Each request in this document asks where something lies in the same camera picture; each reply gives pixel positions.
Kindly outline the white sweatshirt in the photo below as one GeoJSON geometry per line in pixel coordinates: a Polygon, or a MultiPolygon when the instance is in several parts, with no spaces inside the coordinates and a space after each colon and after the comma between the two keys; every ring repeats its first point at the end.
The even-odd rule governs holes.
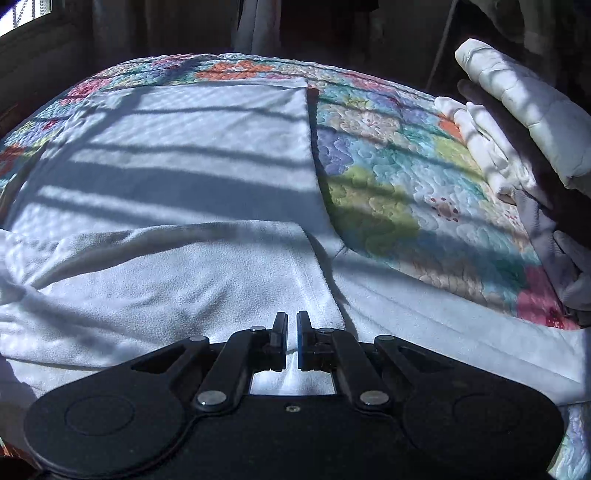
{"type": "Polygon", "coordinates": [[[535,325],[356,254],[322,200],[304,79],[91,96],[1,232],[1,430],[44,393],[192,335],[305,310],[533,387],[590,397],[582,331],[535,325]]]}

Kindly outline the white folded clothes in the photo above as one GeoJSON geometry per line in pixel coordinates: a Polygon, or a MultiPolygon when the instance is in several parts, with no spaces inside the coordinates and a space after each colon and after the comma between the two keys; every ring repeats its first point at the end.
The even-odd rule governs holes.
{"type": "Polygon", "coordinates": [[[515,205],[518,190],[537,200],[547,200],[531,161],[518,152],[484,105],[462,104],[440,96],[435,99],[435,106],[458,127],[486,182],[501,201],[515,205]]]}

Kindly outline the colourful floral quilt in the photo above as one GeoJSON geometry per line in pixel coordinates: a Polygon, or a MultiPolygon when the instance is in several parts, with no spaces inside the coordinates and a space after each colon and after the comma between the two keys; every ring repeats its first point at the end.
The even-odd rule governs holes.
{"type": "MultiPolygon", "coordinates": [[[[311,153],[332,227],[360,256],[535,325],[590,334],[563,310],[515,206],[491,190],[433,98],[358,72],[242,54],[128,60],[41,107],[1,142],[1,232],[42,150],[91,96],[119,89],[301,78],[311,153]]],[[[552,467],[590,475],[590,397],[561,405],[568,424],[552,467]]]]}

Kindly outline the grey folded garment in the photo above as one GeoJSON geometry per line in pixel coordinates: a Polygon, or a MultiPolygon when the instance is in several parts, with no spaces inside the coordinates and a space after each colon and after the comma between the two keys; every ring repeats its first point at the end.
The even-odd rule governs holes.
{"type": "Polygon", "coordinates": [[[515,194],[521,223],[565,313],[590,326],[590,236],[526,192],[515,194]]]}

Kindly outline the grey curtain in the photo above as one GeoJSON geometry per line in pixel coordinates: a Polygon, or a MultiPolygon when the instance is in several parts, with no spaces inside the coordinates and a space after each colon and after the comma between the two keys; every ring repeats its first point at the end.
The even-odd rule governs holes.
{"type": "Polygon", "coordinates": [[[280,53],[280,0],[245,0],[233,40],[235,52],[276,56],[280,53]]]}

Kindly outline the white padded blanket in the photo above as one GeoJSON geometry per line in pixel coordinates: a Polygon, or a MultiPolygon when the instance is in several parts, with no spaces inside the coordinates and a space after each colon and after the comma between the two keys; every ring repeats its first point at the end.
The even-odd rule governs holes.
{"type": "Polygon", "coordinates": [[[590,194],[590,115],[535,72],[477,39],[455,52],[460,67],[525,128],[562,181],[590,194]]]}

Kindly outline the white pole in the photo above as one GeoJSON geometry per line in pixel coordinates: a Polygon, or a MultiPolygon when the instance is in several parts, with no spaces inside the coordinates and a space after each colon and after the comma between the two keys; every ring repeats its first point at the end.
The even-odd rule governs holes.
{"type": "Polygon", "coordinates": [[[435,75],[436,75],[437,69],[440,65],[440,62],[441,62],[443,54],[444,54],[444,50],[445,50],[446,43],[447,43],[447,40],[449,37],[452,21],[453,21],[454,14],[455,14],[455,11],[457,8],[457,4],[458,4],[457,0],[452,0],[452,1],[447,2],[445,23],[443,24],[443,27],[441,28],[441,35],[438,38],[437,50],[435,52],[435,56],[433,59],[433,63],[431,66],[429,77],[428,77],[426,85],[425,85],[425,88],[427,90],[430,90],[434,84],[435,75]]]}

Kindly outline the window with metal grille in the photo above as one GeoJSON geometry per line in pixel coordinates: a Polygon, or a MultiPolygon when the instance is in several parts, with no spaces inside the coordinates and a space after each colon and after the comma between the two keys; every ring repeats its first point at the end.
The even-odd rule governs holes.
{"type": "Polygon", "coordinates": [[[0,36],[57,11],[59,2],[53,0],[10,1],[1,7],[0,36]]]}

